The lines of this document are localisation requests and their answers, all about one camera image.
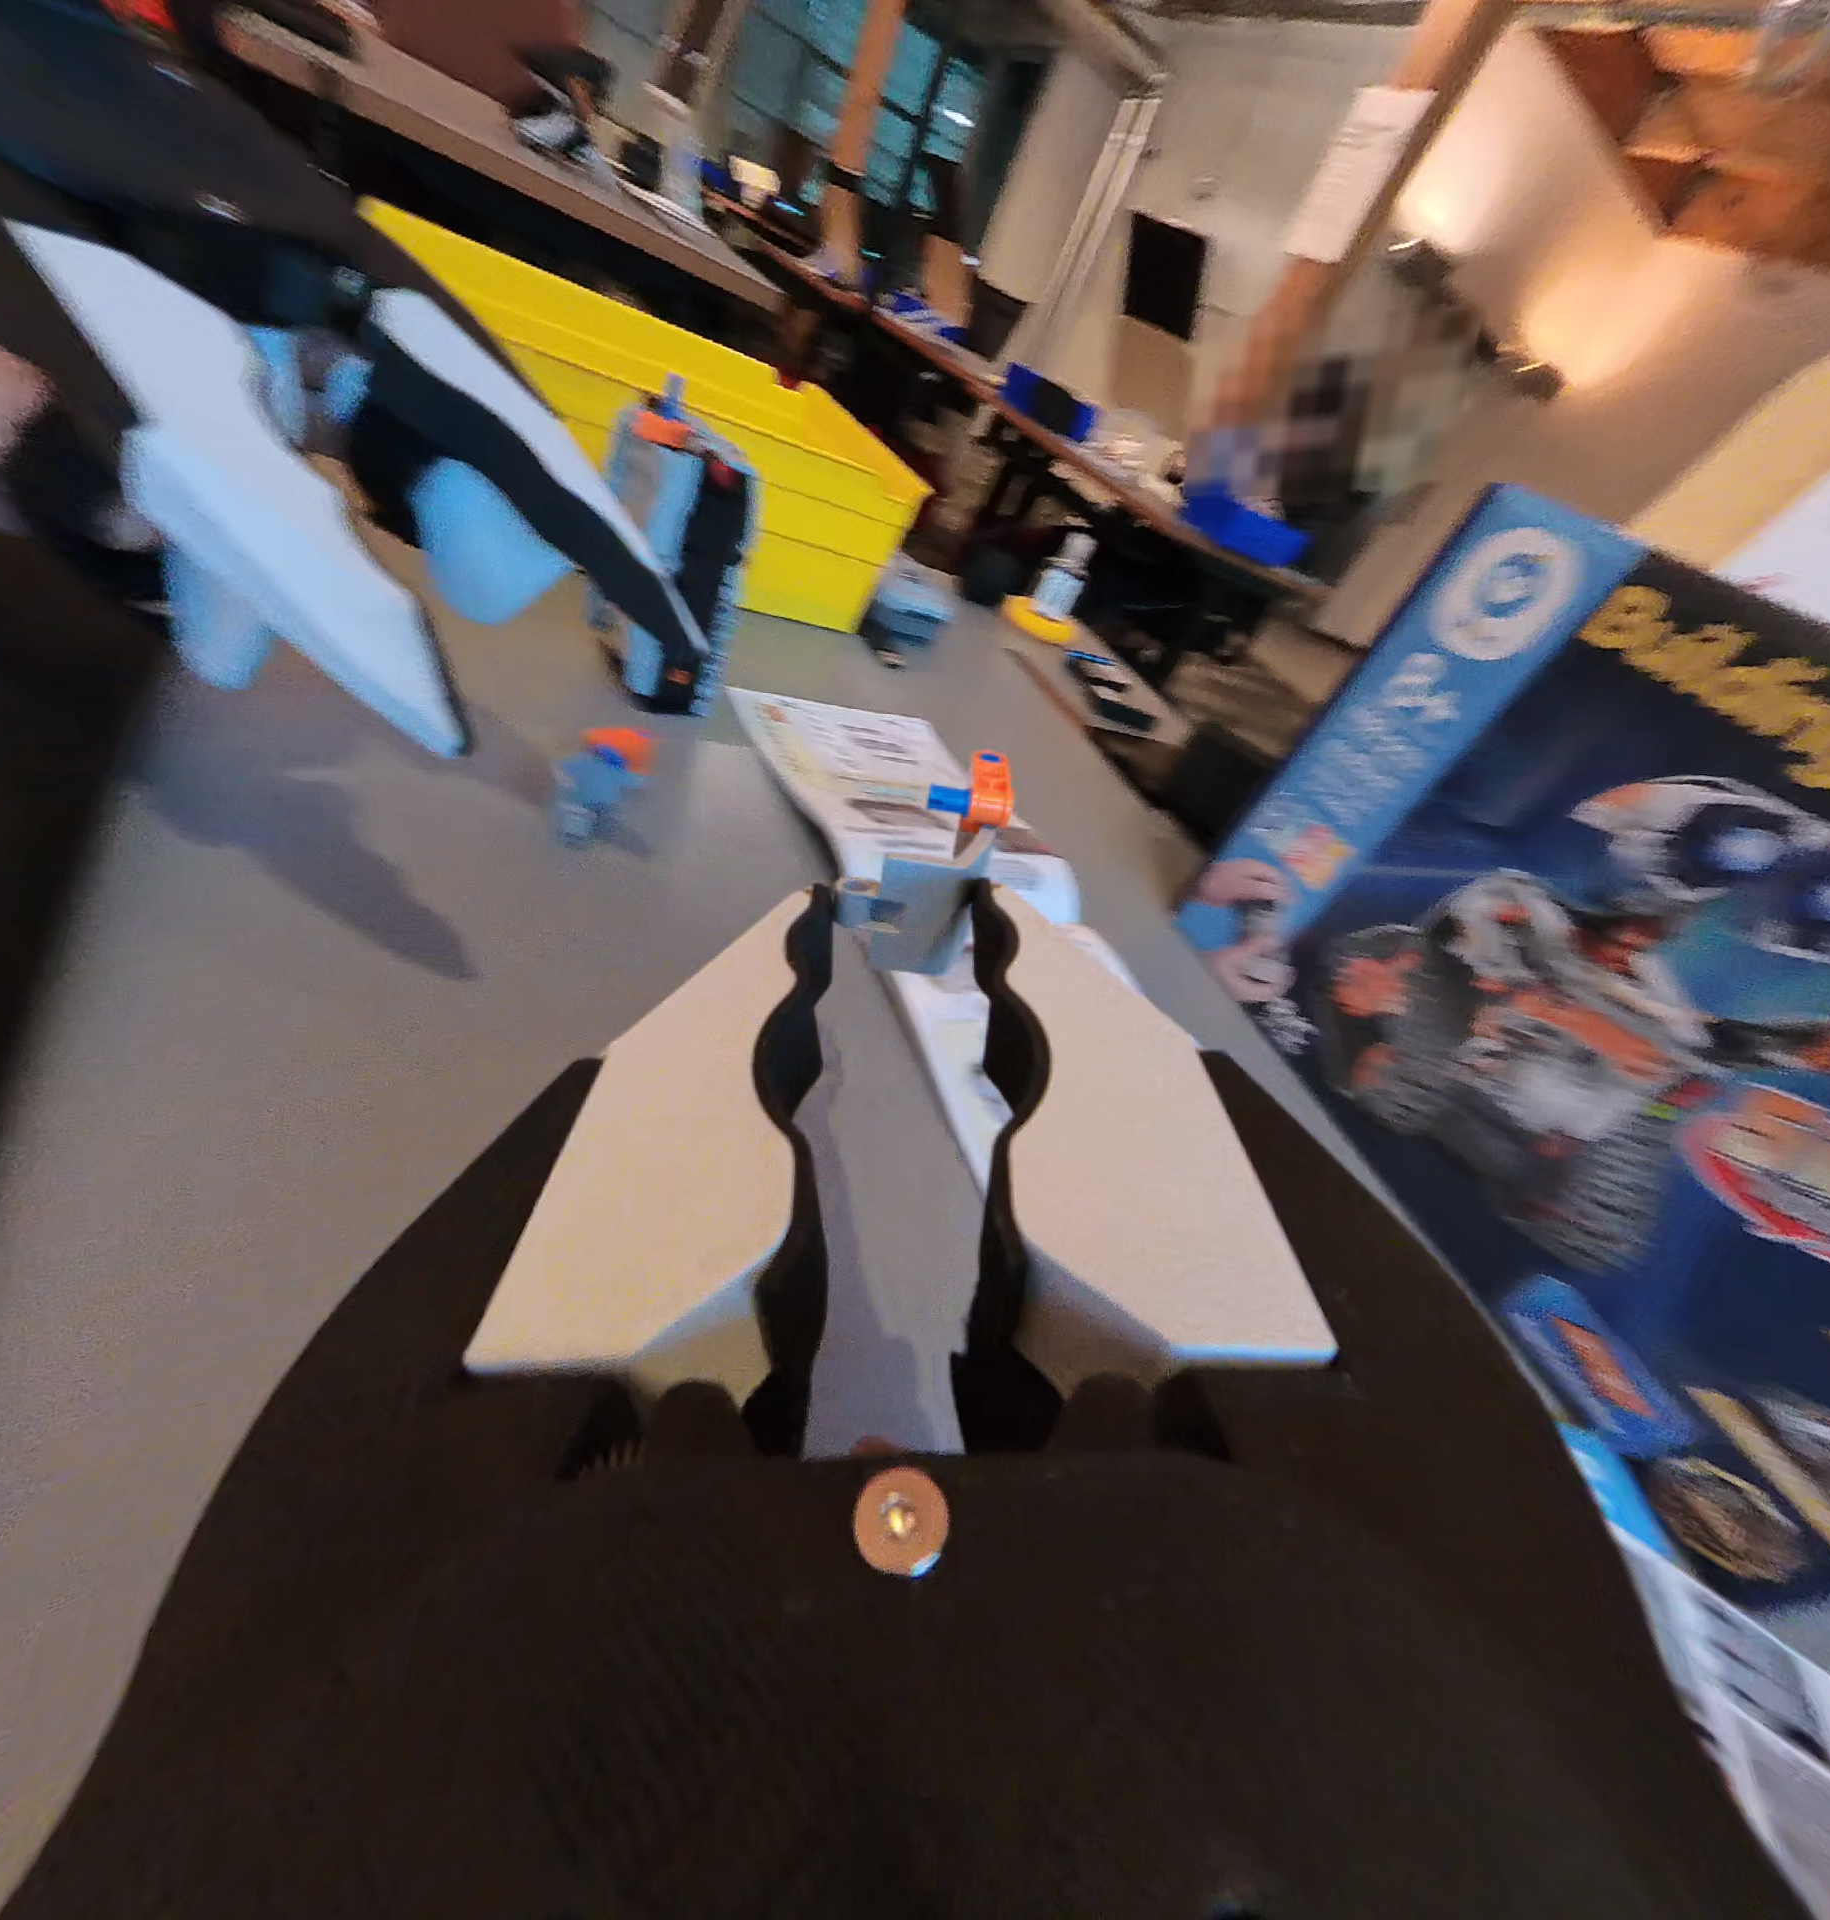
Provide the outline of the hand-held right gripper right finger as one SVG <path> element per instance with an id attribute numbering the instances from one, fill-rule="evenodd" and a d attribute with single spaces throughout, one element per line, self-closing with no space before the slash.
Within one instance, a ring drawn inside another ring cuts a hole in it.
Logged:
<path id="1" fill-rule="evenodd" d="M 1020 893 L 970 889 L 998 1128 L 950 1393 L 968 1452 L 1036 1452 L 1090 1381 L 1330 1371 L 1339 1338 L 1212 1056 Z"/>

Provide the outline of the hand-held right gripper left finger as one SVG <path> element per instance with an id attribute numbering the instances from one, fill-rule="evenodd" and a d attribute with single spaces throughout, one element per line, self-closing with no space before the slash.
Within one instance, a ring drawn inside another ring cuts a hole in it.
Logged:
<path id="1" fill-rule="evenodd" d="M 832 978 L 814 884 L 614 1040 L 464 1350 L 471 1381 L 710 1383 L 760 1452 L 804 1447 L 832 1262 L 797 1117 Z"/>

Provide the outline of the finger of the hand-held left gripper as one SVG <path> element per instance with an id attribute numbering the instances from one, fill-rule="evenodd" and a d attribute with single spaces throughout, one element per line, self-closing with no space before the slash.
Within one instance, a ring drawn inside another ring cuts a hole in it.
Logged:
<path id="1" fill-rule="evenodd" d="M 164 544 L 187 667 L 237 691 L 286 642 L 420 748 L 465 754 L 471 735 L 425 604 L 279 437 L 252 333 L 100 240 L 17 218 L 8 231 L 134 412 L 119 485 Z"/>
<path id="2" fill-rule="evenodd" d="M 382 412 L 500 488 L 536 536 L 663 643 L 667 679 L 699 676 L 710 649 L 676 577 L 563 419 L 495 353 L 402 288 L 371 294 L 367 353 Z"/>

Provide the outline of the grey black toy brick assembly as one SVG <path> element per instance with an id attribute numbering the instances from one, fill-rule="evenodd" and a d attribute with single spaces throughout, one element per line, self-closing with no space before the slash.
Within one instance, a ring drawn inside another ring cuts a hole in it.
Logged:
<path id="1" fill-rule="evenodd" d="M 672 577 L 704 636 L 697 667 L 676 667 L 666 643 L 589 594 L 592 633 L 615 685 L 648 713 L 707 717 L 740 628 L 743 567 L 760 536 L 760 477 L 667 375 L 615 419 L 610 485 Z"/>

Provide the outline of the grey angled toy beam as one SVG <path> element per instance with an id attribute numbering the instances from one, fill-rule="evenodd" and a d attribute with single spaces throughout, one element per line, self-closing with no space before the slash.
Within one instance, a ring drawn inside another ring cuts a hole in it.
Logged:
<path id="1" fill-rule="evenodd" d="M 1000 826 L 957 834 L 948 851 L 887 853 L 877 876 L 841 876 L 833 917 L 877 973 L 948 973 L 970 934 L 970 899 L 988 878 Z"/>

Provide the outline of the yellow plastic bin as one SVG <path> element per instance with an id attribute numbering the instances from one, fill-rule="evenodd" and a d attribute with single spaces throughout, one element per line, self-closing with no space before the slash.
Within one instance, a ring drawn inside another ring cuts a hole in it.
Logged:
<path id="1" fill-rule="evenodd" d="M 393 206 L 362 218 L 410 255 L 511 355 L 592 461 L 641 398 L 683 380 L 686 412 L 757 473 L 760 526 L 740 604 L 855 633 L 931 488 L 828 390 L 621 301 L 551 278 Z"/>

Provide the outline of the small grey orange toy piece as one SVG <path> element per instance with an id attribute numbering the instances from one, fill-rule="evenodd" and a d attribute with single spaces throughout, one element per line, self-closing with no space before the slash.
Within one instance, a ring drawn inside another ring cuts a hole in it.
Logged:
<path id="1" fill-rule="evenodd" d="M 553 829 L 568 846 L 589 844 L 601 826 L 656 770 L 657 738 L 633 725 L 588 728 L 553 764 Z"/>

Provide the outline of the grey toy motor block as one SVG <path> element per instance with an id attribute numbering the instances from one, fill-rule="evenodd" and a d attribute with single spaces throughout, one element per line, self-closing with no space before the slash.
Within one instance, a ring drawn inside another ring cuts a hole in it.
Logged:
<path id="1" fill-rule="evenodd" d="M 901 667 L 910 655 L 939 637 L 962 604 L 950 573 L 894 556 L 882 567 L 877 594 L 857 624 L 859 642 L 887 667 Z"/>

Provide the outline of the blue toy robot box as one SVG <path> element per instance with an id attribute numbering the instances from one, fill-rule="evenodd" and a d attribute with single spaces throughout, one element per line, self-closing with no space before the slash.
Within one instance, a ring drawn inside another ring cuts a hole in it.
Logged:
<path id="1" fill-rule="evenodd" d="M 1830 628 L 1485 488 L 1175 920 L 1689 1571 L 1830 1606 Z"/>

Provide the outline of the open instruction manual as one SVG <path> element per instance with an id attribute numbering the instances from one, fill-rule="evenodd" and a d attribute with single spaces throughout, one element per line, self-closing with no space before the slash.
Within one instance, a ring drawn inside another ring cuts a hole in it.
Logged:
<path id="1" fill-rule="evenodd" d="M 788 802 L 824 835 L 836 878 L 877 876 L 887 853 L 948 851 L 962 821 L 926 807 L 927 783 L 968 783 L 943 735 L 914 717 L 828 705 L 760 691 L 729 691 L 729 705 Z M 1121 954 L 1080 924 L 1073 867 L 1013 817 L 988 878 L 1020 893 L 1050 924 L 1123 984 Z M 988 1077 L 983 1044 L 991 1007 L 973 978 L 973 934 L 956 967 L 939 978 L 880 973 L 927 1072 L 950 1135 L 988 1187 L 991 1160 L 1009 1106 Z"/>

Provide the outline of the blue storage bin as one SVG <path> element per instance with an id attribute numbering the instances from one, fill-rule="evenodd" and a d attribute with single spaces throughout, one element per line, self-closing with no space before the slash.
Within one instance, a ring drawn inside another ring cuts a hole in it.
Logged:
<path id="1" fill-rule="evenodd" d="M 1312 535 L 1217 488 L 1184 490 L 1180 519 L 1217 550 L 1266 569 L 1297 569 L 1312 546 Z"/>
<path id="2" fill-rule="evenodd" d="M 1090 402 L 1073 394 L 1070 387 L 1029 368 L 1025 360 L 1009 360 L 1002 368 L 1000 402 L 1029 423 L 1070 442 L 1089 442 L 1098 419 Z"/>

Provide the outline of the white posted paper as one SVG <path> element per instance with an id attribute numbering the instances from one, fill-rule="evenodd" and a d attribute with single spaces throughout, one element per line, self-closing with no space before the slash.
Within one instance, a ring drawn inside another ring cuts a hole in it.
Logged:
<path id="1" fill-rule="evenodd" d="M 1432 104 L 1436 90 L 1429 88 L 1365 84 L 1354 90 L 1284 229 L 1286 258 L 1342 264 Z"/>

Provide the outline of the wooden shelf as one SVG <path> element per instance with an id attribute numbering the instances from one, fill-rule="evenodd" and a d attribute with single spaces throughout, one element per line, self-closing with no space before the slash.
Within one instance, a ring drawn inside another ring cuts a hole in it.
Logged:
<path id="1" fill-rule="evenodd" d="M 1830 272 L 1830 2 L 1528 2 L 1672 239 Z"/>

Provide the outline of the black wall panel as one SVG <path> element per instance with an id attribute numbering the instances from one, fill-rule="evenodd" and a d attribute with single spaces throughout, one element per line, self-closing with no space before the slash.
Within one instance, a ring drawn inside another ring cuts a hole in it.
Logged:
<path id="1" fill-rule="evenodd" d="M 1130 212 L 1123 258 L 1123 322 L 1193 343 L 1201 308 L 1201 284 L 1212 264 L 1212 240 L 1198 229 Z"/>

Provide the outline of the wooden post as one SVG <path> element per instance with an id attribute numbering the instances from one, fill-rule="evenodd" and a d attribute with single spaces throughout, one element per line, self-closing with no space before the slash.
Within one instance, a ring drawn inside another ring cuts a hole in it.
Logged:
<path id="1" fill-rule="evenodd" d="M 1384 77 L 1394 88 L 1429 88 L 1436 104 L 1416 126 L 1398 176 L 1384 186 L 1354 247 L 1335 266 L 1284 258 L 1281 272 L 1253 313 L 1240 355 L 1225 365 L 1214 385 L 1214 419 L 1227 428 L 1257 428 L 1284 402 L 1300 355 L 1318 344 L 1327 322 L 1342 294 L 1357 278 L 1370 244 L 1394 218 L 1394 206 L 1415 178 L 1429 142 L 1461 104 L 1482 62 L 1511 27 L 1513 2 L 1426 2 L 1398 65 Z"/>

